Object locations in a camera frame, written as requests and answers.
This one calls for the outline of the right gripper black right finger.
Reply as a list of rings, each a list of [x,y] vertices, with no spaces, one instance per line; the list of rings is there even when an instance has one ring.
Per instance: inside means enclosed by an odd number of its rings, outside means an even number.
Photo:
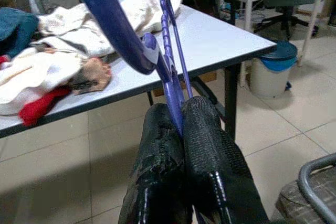
[[[183,104],[188,192],[201,223],[267,223],[253,176],[205,97]]]

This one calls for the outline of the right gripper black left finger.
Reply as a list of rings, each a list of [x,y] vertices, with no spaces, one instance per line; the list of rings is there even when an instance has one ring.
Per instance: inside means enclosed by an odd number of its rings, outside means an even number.
[[[168,107],[156,103],[144,118],[138,155],[119,223],[192,223],[184,148]]]

